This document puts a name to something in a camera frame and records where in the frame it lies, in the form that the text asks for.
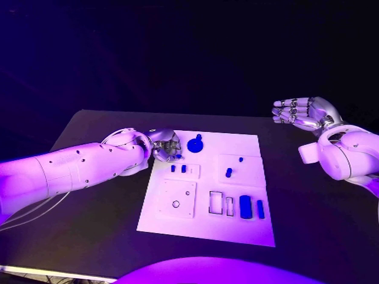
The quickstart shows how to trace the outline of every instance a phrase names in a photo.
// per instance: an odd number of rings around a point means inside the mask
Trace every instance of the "white board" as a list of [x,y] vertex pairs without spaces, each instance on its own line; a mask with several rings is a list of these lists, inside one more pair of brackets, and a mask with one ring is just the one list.
[[[176,134],[183,159],[175,163],[156,160],[153,164],[137,231],[274,247],[257,136],[180,130]],[[198,134],[202,135],[203,149],[192,153],[186,144]],[[228,168],[232,169],[231,177],[227,177]],[[222,193],[222,214],[209,212],[211,196],[215,203],[219,196],[211,192]],[[250,219],[241,218],[241,195],[251,196]],[[257,211],[258,200],[264,204],[263,219]]]

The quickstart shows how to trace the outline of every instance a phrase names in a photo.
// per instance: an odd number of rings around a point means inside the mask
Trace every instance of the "robotic hand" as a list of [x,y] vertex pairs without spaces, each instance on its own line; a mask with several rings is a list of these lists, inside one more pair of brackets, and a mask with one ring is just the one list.
[[379,198],[379,136],[346,124],[320,97],[276,101],[274,106],[274,122],[290,123],[319,137],[299,148],[303,162],[320,162],[333,179],[365,187]]
[[0,163],[0,225],[35,202],[149,168],[152,153],[162,162],[182,158],[173,130],[124,128],[102,143]]

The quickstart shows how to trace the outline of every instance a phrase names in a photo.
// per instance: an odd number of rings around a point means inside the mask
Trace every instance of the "black backdrop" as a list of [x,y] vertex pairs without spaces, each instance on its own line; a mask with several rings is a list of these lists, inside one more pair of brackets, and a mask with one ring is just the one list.
[[379,4],[0,0],[0,160],[81,109],[268,117],[303,96],[379,133]]

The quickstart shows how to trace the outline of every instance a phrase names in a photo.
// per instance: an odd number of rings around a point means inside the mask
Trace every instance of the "table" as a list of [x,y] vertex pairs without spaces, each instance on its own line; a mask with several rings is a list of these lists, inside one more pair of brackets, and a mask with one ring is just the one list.
[[378,199],[303,164],[315,136],[271,118],[79,111],[52,148],[100,142],[124,127],[257,134],[276,248],[137,231],[147,170],[72,192],[36,221],[0,232],[0,264],[121,277],[167,259],[216,256],[276,266],[326,283],[379,283]]

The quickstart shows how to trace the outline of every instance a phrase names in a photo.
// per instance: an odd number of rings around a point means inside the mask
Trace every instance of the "robotic arm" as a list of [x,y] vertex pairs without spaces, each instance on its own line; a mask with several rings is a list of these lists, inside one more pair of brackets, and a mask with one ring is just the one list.
[[290,123],[319,137],[299,148],[303,162],[320,162],[333,179],[362,186],[379,198],[379,136],[346,124],[320,97],[276,101],[274,106],[274,122]]
[[180,159],[173,130],[140,133],[126,128],[102,143],[0,163],[0,225],[32,203],[146,169],[152,153],[162,162]]

